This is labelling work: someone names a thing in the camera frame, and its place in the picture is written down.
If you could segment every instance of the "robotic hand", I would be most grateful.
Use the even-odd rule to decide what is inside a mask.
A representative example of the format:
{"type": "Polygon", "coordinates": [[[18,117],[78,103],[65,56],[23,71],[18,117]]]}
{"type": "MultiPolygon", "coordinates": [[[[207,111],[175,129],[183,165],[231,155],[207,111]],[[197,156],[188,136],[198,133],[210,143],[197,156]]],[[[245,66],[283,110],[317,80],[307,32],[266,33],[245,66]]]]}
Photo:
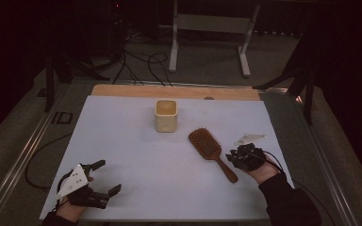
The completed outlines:
{"type": "Polygon", "coordinates": [[[230,161],[235,168],[241,170],[253,171],[259,169],[265,162],[275,166],[278,171],[284,173],[281,164],[276,160],[275,156],[269,152],[265,152],[260,148],[256,148],[253,143],[239,145],[237,150],[231,150],[231,154],[226,154],[228,161],[230,161]],[[278,162],[278,165],[269,161],[265,153],[270,154],[278,162]]]}
{"type": "Polygon", "coordinates": [[[93,192],[92,188],[89,187],[88,176],[90,171],[97,170],[105,164],[105,160],[100,160],[91,165],[79,164],[74,170],[65,174],[58,183],[58,204],[61,198],[67,196],[72,205],[105,209],[108,200],[122,189],[122,185],[117,185],[111,188],[107,194],[103,194],[93,192]],[[66,183],[61,187],[66,178],[68,178],[66,183]]]}

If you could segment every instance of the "white mount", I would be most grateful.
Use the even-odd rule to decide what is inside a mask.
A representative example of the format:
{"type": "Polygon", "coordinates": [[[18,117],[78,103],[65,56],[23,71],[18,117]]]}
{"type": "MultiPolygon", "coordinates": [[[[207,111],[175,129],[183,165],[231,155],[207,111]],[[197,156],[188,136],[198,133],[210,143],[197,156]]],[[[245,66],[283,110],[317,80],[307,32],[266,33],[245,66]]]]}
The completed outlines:
{"type": "Polygon", "coordinates": [[[234,142],[235,146],[245,145],[248,143],[253,143],[254,141],[260,140],[262,138],[266,138],[266,135],[252,135],[252,134],[245,134],[239,140],[234,142]]]}
{"type": "Polygon", "coordinates": [[[57,199],[59,200],[87,184],[88,178],[85,175],[84,169],[82,169],[81,165],[77,165],[66,183],[64,183],[63,187],[58,192],[57,199]]]}

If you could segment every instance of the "wooden hairbrush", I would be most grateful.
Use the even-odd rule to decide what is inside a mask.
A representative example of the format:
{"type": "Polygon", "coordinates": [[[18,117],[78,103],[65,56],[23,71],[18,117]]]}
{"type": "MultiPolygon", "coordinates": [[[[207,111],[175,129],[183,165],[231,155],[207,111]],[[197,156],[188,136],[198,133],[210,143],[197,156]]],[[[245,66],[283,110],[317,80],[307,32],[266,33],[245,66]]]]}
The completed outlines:
{"type": "Polygon", "coordinates": [[[194,130],[189,134],[188,138],[204,159],[215,160],[219,164],[219,166],[222,168],[222,171],[225,173],[225,176],[231,183],[238,181],[238,176],[220,159],[222,146],[207,129],[199,128],[194,130]]]}

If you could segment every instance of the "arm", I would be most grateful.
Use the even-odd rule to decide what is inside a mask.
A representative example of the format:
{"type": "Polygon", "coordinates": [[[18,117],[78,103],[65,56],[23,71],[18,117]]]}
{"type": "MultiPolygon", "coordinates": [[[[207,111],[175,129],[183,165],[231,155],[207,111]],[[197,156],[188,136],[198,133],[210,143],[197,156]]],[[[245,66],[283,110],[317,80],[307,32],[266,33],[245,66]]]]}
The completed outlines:
{"type": "Polygon", "coordinates": [[[287,177],[269,163],[259,169],[245,171],[259,184],[267,202],[272,226],[321,225],[321,216],[314,203],[301,189],[293,189],[287,177]]]}
{"type": "Polygon", "coordinates": [[[64,198],[56,212],[50,212],[42,222],[42,226],[76,226],[81,215],[87,209],[85,206],[71,205],[64,198]]]}

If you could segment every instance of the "dark background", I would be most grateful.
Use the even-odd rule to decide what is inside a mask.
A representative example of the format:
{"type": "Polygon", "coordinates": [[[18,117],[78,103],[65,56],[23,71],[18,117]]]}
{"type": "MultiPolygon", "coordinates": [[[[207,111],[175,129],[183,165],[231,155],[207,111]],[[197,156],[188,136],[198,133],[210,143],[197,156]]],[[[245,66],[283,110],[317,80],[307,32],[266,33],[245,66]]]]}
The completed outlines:
{"type": "MultiPolygon", "coordinates": [[[[69,45],[66,51],[79,57],[88,58],[93,50],[102,49],[77,28],[83,21],[74,17],[74,2],[77,1],[0,1],[0,122],[32,88],[34,77],[44,68],[49,41],[64,46],[71,40],[73,46],[69,45]],[[65,27],[73,32],[66,34],[64,31],[69,29],[65,27]]],[[[101,2],[95,2],[96,12],[105,8],[99,5],[101,2]]],[[[96,20],[102,22],[102,36],[107,35],[104,29],[107,19],[114,20],[113,16],[122,16],[123,12],[127,24],[152,37],[157,37],[159,24],[172,23],[172,1],[121,2],[126,8],[120,11],[112,8],[103,14],[107,17],[96,20]]],[[[322,88],[362,163],[362,1],[313,2],[268,1],[260,9],[255,30],[259,35],[274,32],[301,37],[303,34],[286,70],[316,60],[316,85],[322,88]]],[[[206,7],[203,13],[243,14],[245,8],[232,10],[232,3],[211,1],[210,8],[206,7]]],[[[180,1],[179,10],[191,11],[191,4],[193,1],[180,1]]]]}

